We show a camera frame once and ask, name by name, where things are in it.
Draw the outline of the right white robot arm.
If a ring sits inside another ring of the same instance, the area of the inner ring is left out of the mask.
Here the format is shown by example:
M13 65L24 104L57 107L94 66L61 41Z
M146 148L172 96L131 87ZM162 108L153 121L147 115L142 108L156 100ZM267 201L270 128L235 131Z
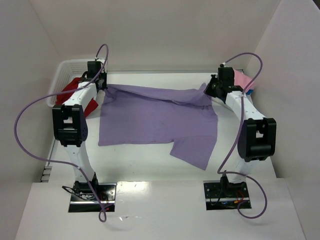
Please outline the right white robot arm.
M222 192L230 196L244 185L246 177L258 163L275 153L277 123L274 118L260 113L243 93L243 88L235 84L232 67L221 64L204 93L222 101L240 120L235 141L235 171L225 170L220 178Z

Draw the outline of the white plastic basket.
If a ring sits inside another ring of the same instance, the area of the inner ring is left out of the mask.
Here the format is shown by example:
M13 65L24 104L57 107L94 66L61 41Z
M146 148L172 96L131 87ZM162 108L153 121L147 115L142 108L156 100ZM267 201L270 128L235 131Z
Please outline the white plastic basket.
M72 59L61 62L51 82L48 95L61 92L74 78L88 70L87 62L93 59Z

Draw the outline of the pink folded t shirt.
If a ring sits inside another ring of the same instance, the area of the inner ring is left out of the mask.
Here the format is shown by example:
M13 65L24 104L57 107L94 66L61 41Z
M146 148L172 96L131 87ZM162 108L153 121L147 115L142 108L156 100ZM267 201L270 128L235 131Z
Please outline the pink folded t shirt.
M233 71L234 71L234 85L240 86L242 89L244 89L247 86L247 84L251 82L252 79L241 71L238 71L236 69L234 69ZM251 85L247 88L246 92L249 89L254 90L254 88L255 88L255 83L252 82Z

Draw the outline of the blue folded t shirt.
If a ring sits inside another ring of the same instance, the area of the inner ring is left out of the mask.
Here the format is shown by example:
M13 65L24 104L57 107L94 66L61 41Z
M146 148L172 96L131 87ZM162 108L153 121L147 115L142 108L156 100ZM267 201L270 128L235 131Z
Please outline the blue folded t shirt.
M249 89L247 92L246 92L246 95L251 95L253 93L253 89Z

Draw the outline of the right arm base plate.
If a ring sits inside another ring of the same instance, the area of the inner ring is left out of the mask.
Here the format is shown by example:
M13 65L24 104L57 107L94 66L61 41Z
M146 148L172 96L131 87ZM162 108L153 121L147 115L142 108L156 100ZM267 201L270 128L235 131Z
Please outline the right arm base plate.
M245 182L236 183L235 186L228 186L222 190L220 181L204 181L204 196L206 210L237 210L251 209L250 196Z

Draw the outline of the purple t shirt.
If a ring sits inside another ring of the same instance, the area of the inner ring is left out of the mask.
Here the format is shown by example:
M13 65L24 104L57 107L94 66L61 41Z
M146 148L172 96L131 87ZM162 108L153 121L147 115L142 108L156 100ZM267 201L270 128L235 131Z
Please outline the purple t shirt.
M218 138L218 116L206 87L109 85L100 110L98 145L173 143L171 156L205 170Z

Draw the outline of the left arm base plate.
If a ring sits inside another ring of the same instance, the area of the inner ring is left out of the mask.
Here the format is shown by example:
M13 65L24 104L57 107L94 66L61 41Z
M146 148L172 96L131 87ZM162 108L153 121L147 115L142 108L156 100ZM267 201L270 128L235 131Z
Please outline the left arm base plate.
M98 213L101 210L96 197L87 184L81 187L75 183L73 187L63 186L62 188L70 194L69 213ZM100 183L97 186L97 196L106 212L115 211L116 188L116 183Z

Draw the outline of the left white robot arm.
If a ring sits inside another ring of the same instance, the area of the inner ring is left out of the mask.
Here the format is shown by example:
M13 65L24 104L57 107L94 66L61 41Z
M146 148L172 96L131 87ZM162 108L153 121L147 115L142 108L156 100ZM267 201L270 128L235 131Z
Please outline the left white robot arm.
M74 168L75 182L65 190L83 200L93 200L99 190L99 182L87 154L85 141L89 129L86 114L98 107L96 102L100 90L107 88L107 73L98 60L87 62L87 70L79 78L75 92L68 93L67 99L52 108L53 132L56 140L64 147Z

